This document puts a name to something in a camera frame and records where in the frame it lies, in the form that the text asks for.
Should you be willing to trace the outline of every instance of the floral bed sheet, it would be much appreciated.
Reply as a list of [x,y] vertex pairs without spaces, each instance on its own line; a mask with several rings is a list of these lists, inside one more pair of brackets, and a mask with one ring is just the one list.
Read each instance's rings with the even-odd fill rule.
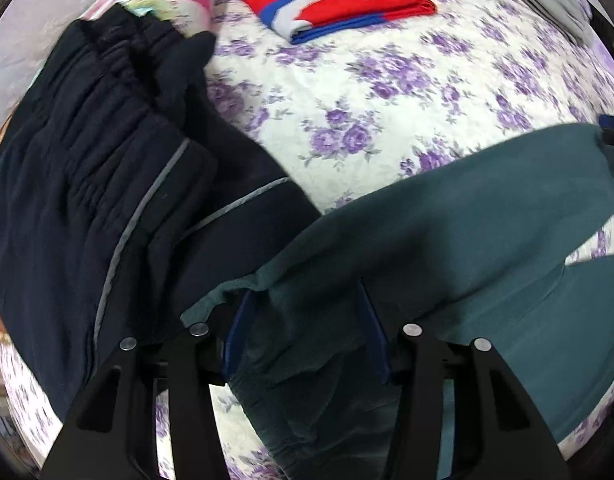
[[[614,113],[614,63],[600,41],[571,45],[519,0],[434,1],[435,16],[290,46],[241,0],[218,0],[210,97],[325,213],[513,136]],[[610,253],[614,216],[568,261]],[[13,346],[0,346],[0,365],[13,415],[47,455],[60,422]],[[283,478],[229,389],[212,398],[231,477]],[[613,399],[614,384],[560,443],[566,458]],[[166,392],[156,432],[161,473],[173,478]]]

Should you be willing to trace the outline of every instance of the gray stripe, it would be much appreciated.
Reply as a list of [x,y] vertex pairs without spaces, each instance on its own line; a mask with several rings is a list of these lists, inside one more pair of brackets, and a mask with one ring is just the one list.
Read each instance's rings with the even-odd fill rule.
[[94,366],[98,366],[98,336],[100,335],[100,326],[102,325],[104,312],[106,311],[106,303],[109,298],[109,293],[111,292],[112,284],[114,281],[114,276],[116,275],[116,270],[118,269],[118,264],[120,263],[120,257],[122,256],[122,251],[124,250],[129,237],[132,235],[136,225],[138,225],[138,220],[140,219],[140,215],[142,215],[145,210],[149,200],[153,198],[158,188],[165,181],[167,175],[171,173],[171,170],[176,165],[180,157],[183,155],[184,150],[187,149],[189,145],[189,139],[183,140],[180,144],[176,152],[171,156],[168,163],[162,169],[160,174],[156,177],[146,192],[145,196],[142,197],[136,211],[133,212],[132,217],[129,219],[129,223],[127,227],[120,235],[120,240],[118,240],[118,244],[114,249],[114,254],[111,257],[111,262],[109,263],[109,270],[107,270],[106,278],[104,279],[103,291],[100,296],[100,302],[98,303],[98,310],[96,312],[96,322],[94,324]]
[[218,209],[218,211],[213,212],[206,218],[203,218],[202,220],[200,220],[195,226],[187,229],[187,231],[183,235],[183,239],[187,238],[189,235],[195,233],[196,231],[199,231],[200,229],[205,227],[207,224],[210,224],[211,222],[213,222],[215,219],[218,219],[221,216],[227,214],[232,209],[235,209],[238,206],[241,206],[244,203],[247,203],[250,200],[253,200],[257,196],[262,195],[264,192],[267,192],[276,186],[280,186],[280,184],[289,182],[290,180],[291,179],[288,176],[284,176],[282,178],[279,178],[278,180],[274,180],[273,182],[270,182],[269,184],[265,184],[263,187],[259,187],[257,190],[254,190],[251,193],[245,195],[244,197],[239,198],[238,200],[235,200],[231,204],[227,204],[225,207],[221,207],[220,209]]

